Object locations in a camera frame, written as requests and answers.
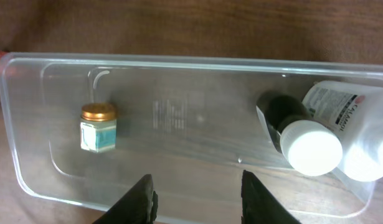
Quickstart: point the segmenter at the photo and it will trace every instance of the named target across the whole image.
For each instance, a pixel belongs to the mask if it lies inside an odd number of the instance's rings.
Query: white bottle
[[[341,141],[341,171],[363,182],[383,177],[383,88],[324,81],[303,104]]]

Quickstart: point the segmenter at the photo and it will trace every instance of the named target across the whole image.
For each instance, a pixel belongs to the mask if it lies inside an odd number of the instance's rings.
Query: white bottle cap
[[[309,176],[331,172],[342,159],[339,139],[314,121],[295,121],[281,134],[280,146],[291,166]]]

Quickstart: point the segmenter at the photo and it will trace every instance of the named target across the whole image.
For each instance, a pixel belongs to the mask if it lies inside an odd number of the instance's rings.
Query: bottle cap
[[[88,121],[111,121],[116,119],[116,110],[109,103],[90,103],[82,107],[82,118]]]
[[[291,166],[309,176],[331,172],[343,154],[339,139],[329,129],[308,120],[289,124],[281,134],[280,146]]]

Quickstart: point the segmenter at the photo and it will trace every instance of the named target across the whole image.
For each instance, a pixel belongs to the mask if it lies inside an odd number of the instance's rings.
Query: clear plastic container
[[[259,123],[261,93],[302,100],[322,80],[383,86],[383,66],[28,53],[0,61],[7,136],[27,193],[107,210],[152,174],[157,221],[169,223],[239,223],[243,169],[294,214],[346,218],[366,208],[374,183],[297,173]],[[118,108],[116,149],[101,154],[79,142],[81,107],[94,102]]]

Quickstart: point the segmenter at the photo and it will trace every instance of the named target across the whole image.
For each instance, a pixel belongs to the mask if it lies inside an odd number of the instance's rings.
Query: teal label
[[[96,133],[96,148],[115,145],[116,128],[97,131]]]

